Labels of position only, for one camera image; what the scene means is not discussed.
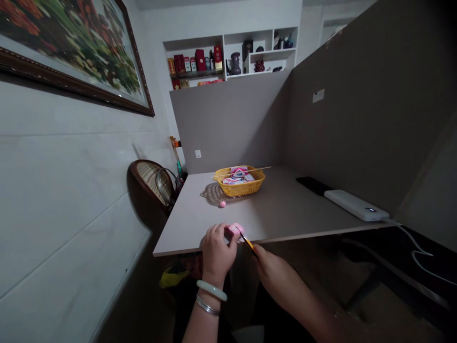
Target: wall shelf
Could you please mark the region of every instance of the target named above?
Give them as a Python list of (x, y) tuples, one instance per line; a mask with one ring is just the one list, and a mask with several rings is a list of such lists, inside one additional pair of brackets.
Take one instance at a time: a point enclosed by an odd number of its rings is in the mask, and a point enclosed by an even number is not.
[(263, 60), (264, 62), (286, 60), (293, 53), (295, 53), (296, 50), (297, 48), (290, 48), (281, 50), (253, 52), (249, 54), (250, 63), (255, 63), (260, 60)]
[[(290, 49), (273, 50), (275, 32), (279, 37), (291, 37), (294, 45)], [(250, 53), (243, 61), (243, 42), (252, 40), (253, 51), (258, 47), (263, 47), (265, 51)], [(204, 55), (209, 56), (210, 50), (219, 45), (222, 52), (222, 70), (194, 71), (182, 74), (170, 74), (172, 79), (187, 79), (190, 87), (198, 86), (200, 81), (233, 80), (249, 75), (260, 75), (272, 72), (276, 67), (283, 70), (292, 70), (295, 67), (297, 56), (298, 27), (271, 28), (269, 30), (259, 30), (251, 32), (235, 32), (210, 37), (198, 37), (184, 40), (174, 40), (163, 42), (165, 55), (173, 58), (174, 55), (184, 55), (184, 57), (195, 56), (196, 49), (202, 49)], [(239, 52), (239, 66), (242, 71), (240, 75), (226, 75), (226, 61), (231, 65), (231, 55)], [(255, 63), (263, 60), (265, 71), (254, 72)]]
[(170, 74), (172, 79), (201, 79), (222, 75), (223, 69), (211, 69), (207, 71), (189, 71), (181, 74)]

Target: yellow plastic bag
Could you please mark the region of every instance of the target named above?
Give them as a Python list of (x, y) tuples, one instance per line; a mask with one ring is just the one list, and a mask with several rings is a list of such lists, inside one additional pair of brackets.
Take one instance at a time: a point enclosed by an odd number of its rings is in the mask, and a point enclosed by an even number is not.
[(182, 279), (186, 278), (190, 274), (190, 271), (188, 270), (176, 274), (169, 274), (168, 272), (171, 268), (172, 267), (165, 269), (162, 274), (162, 278), (159, 281), (159, 286), (162, 289), (177, 286)]

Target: white shelf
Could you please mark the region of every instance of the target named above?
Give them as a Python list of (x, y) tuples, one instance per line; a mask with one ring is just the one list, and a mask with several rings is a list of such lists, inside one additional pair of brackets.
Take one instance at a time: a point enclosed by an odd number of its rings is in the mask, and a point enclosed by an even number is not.
[(254, 75), (261, 75), (261, 74), (268, 74), (268, 73), (271, 73), (273, 71), (259, 71), (259, 72), (252, 72), (252, 73), (246, 73), (246, 74), (240, 74), (240, 75), (229, 75), (227, 76), (227, 80), (231, 80), (231, 79), (237, 79), (237, 78), (240, 78), (240, 77), (244, 77), (244, 76), (254, 76)]
[[(273, 50), (274, 33), (278, 32), (279, 37), (288, 37), (291, 35), (294, 42), (293, 48)], [(243, 42), (252, 40), (253, 51), (258, 47), (263, 47), (265, 51), (252, 52), (245, 61), (243, 61)], [(282, 70), (291, 70), (295, 67), (296, 50), (298, 41), (298, 27), (291, 28), (274, 28), (269, 30), (235, 32), (222, 34), (219, 36), (199, 37), (184, 40), (173, 40), (163, 42), (164, 52), (167, 58), (173, 58), (174, 55), (184, 55), (192, 57), (195, 55), (195, 49), (202, 49), (205, 56), (209, 56), (209, 51), (214, 50), (214, 46), (220, 45), (222, 48), (222, 74), (215, 76), (202, 76), (201, 78), (190, 78), (190, 87), (197, 86), (199, 81), (214, 80), (231, 80), (238, 79), (249, 75), (260, 75), (272, 72), (276, 67), (282, 67)], [(226, 60), (231, 64), (231, 55), (239, 52), (239, 67), (246, 73), (240, 75), (226, 76)], [(269, 71), (259, 73), (254, 72), (255, 62), (263, 60), (265, 69)], [(168, 70), (168, 63), (164, 59), (164, 68)]]
[(292, 54), (294, 54), (296, 50), (297, 48), (290, 48), (281, 50), (253, 52), (249, 54), (249, 58), (251, 63), (255, 63), (260, 60), (263, 60), (264, 62), (286, 60)]

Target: white power bank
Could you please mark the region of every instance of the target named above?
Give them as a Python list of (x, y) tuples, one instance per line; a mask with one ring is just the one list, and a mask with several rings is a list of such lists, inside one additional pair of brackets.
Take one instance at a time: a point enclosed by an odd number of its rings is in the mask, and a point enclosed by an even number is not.
[(365, 222), (377, 222), (390, 215), (344, 190), (326, 191), (324, 196)]

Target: woman's left hand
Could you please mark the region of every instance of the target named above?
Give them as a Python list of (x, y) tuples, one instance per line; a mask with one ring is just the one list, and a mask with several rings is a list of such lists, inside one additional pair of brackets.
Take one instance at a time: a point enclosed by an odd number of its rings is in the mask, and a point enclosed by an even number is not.
[(237, 241), (240, 234), (233, 235), (230, 244), (224, 242), (224, 229), (229, 225), (222, 223), (211, 226), (203, 239), (203, 277), (213, 286), (222, 289), (225, 276), (237, 256)]

